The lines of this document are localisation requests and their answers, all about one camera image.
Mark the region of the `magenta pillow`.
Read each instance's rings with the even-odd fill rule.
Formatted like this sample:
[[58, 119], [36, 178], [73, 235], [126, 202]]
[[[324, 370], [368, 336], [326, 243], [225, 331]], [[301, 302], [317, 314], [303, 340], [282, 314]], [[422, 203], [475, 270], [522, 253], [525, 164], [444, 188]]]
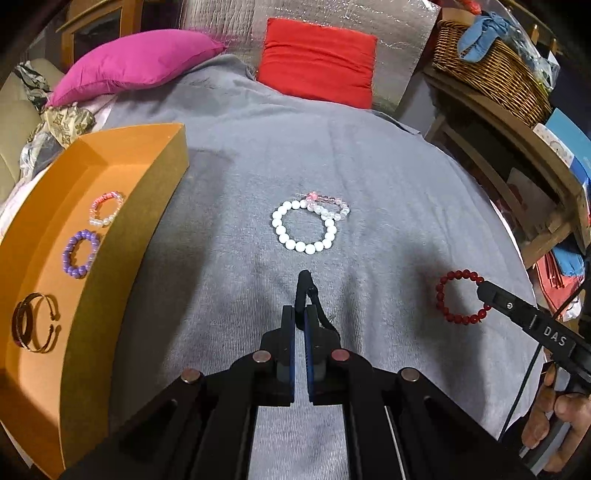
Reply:
[[204, 33], [163, 29], [102, 44], [76, 61], [52, 92], [48, 105], [61, 107], [101, 95], [163, 85], [225, 50]]

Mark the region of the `beige leather sofa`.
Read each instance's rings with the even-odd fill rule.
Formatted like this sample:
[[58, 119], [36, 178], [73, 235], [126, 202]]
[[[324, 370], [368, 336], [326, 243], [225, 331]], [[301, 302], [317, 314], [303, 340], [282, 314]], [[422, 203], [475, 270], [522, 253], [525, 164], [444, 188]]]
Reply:
[[14, 73], [2, 85], [0, 114], [0, 197], [4, 202], [20, 179], [22, 148], [40, 121], [23, 82]]

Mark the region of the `blue cloth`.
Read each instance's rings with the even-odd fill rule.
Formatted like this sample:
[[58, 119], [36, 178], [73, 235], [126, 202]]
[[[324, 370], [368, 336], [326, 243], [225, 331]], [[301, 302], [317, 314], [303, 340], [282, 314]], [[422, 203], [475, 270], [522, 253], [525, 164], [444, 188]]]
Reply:
[[457, 44], [458, 56], [469, 63], [484, 59], [497, 39], [509, 37], [511, 24], [502, 16], [491, 12], [476, 17]]

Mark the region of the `pink bed sheet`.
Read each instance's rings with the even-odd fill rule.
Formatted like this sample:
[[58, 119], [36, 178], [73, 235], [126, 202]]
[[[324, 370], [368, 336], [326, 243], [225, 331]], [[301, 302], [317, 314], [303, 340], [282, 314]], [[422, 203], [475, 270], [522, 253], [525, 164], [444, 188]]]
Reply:
[[[85, 101], [82, 103], [82, 105], [78, 105], [76, 103], [79, 107], [88, 109], [95, 117], [94, 127], [85, 134], [97, 132], [103, 128], [115, 100], [116, 95], [102, 95], [91, 101]], [[47, 127], [44, 125], [43, 121], [41, 121], [41, 123], [38, 125], [38, 129], [31, 136], [31, 139], [35, 134], [41, 131], [48, 132]], [[21, 177], [9, 194], [8, 198], [1, 203], [1, 237], [5, 236], [17, 212], [25, 202], [26, 198], [30, 195], [33, 188], [39, 182], [37, 176], [43, 176], [47, 168], [42, 170], [32, 180], [27, 180]]]

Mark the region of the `wooden cabinet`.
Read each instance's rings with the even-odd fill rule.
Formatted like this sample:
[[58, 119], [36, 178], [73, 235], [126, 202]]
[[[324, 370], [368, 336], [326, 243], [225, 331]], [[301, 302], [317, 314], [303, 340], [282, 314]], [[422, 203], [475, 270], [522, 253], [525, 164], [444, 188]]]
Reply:
[[74, 0], [56, 32], [61, 39], [60, 66], [67, 71], [96, 46], [140, 31], [142, 0]]

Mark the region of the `red cushion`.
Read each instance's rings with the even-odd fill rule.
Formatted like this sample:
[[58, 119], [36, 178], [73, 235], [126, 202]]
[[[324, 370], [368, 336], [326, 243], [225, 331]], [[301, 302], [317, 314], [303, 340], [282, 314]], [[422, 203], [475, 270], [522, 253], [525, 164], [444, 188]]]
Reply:
[[284, 95], [369, 109], [377, 45], [356, 30], [270, 18], [257, 80]]

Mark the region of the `wooden shelf frame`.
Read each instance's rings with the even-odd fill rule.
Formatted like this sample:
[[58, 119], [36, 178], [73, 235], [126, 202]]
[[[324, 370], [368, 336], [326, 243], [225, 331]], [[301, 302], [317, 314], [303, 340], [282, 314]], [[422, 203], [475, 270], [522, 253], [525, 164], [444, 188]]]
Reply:
[[509, 111], [451, 76], [427, 67], [438, 115], [426, 139], [454, 154], [506, 209], [522, 258], [533, 266], [572, 237], [590, 248], [585, 191], [533, 130]]

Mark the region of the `orange cardboard box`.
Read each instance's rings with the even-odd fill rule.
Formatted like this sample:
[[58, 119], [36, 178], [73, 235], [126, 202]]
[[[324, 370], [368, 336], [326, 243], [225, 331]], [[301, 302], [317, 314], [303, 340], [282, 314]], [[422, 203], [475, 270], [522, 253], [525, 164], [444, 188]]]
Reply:
[[[76, 140], [49, 166], [1, 243], [1, 421], [33, 463], [57, 478], [108, 432], [112, 365], [122, 317], [144, 252], [188, 167], [179, 123], [102, 130]], [[91, 203], [118, 191], [124, 203], [82, 243], [88, 274], [64, 272], [68, 240], [88, 227]], [[32, 292], [53, 297], [59, 333], [47, 354], [17, 347], [12, 313]]]

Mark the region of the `silver insulation panel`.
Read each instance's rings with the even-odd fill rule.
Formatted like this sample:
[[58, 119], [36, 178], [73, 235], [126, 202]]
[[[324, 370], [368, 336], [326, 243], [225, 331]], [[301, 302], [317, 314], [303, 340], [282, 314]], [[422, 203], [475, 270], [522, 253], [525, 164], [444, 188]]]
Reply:
[[393, 113], [436, 25], [440, 7], [422, 0], [187, 0], [178, 27], [204, 32], [252, 67], [270, 18], [356, 30], [377, 37], [373, 106]]

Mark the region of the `wicker basket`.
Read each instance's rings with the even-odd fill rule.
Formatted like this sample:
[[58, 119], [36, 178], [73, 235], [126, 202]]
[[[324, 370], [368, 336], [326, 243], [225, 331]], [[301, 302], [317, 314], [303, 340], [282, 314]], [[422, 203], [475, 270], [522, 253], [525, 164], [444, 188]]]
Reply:
[[458, 42], [467, 30], [456, 21], [438, 23], [433, 66], [495, 101], [526, 125], [544, 123], [552, 112], [549, 94], [521, 58], [495, 40], [482, 60], [470, 63], [461, 59]]

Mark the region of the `grey plastic bag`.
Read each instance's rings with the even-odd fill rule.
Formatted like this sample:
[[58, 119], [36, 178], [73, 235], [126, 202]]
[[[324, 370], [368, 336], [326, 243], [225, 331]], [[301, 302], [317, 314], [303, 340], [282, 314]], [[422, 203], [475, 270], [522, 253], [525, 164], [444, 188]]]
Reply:
[[63, 147], [51, 133], [38, 132], [21, 151], [19, 158], [21, 177], [32, 180], [51, 165], [62, 151]]

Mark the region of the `silver wire bangle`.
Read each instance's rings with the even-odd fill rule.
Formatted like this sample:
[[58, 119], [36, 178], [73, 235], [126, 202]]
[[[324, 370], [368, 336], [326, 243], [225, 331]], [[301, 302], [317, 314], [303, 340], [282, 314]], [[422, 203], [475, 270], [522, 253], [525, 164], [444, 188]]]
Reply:
[[33, 331], [29, 350], [19, 347], [32, 354], [49, 353], [53, 349], [59, 333], [59, 313], [56, 301], [49, 295], [40, 294], [41, 297], [32, 302]]

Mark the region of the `grey blanket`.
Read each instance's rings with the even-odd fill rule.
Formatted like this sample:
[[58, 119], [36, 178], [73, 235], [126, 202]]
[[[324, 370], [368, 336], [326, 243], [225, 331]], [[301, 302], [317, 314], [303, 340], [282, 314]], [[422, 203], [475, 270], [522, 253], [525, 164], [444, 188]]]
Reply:
[[109, 420], [120, 427], [186, 367], [228, 368], [280, 325], [308, 270], [342, 345], [413, 367], [479, 425], [438, 420], [427, 479], [499, 479], [508, 415], [537, 390], [536, 345], [499, 313], [446, 321], [435, 287], [471, 270], [534, 298], [515, 241], [476, 181], [404, 125], [280, 94], [222, 55], [115, 100], [107, 127], [180, 123], [189, 166], [144, 254], [122, 320]]

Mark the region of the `dark red bangle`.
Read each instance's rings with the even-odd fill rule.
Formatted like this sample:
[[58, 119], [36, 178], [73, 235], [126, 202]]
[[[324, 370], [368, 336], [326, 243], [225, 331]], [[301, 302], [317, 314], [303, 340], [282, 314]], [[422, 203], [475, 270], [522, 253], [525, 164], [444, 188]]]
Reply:
[[41, 297], [38, 292], [27, 295], [20, 301], [12, 315], [11, 334], [15, 344], [23, 349], [29, 350], [29, 343], [33, 331], [33, 309], [32, 302]]

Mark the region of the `patterned beige scarf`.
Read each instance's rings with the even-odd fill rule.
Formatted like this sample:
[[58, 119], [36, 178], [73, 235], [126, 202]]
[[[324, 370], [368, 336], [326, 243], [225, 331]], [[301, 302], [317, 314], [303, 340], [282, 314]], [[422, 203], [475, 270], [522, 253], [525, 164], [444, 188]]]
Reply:
[[95, 125], [95, 117], [76, 103], [62, 107], [48, 107], [41, 115], [49, 134], [63, 147], [69, 147]]

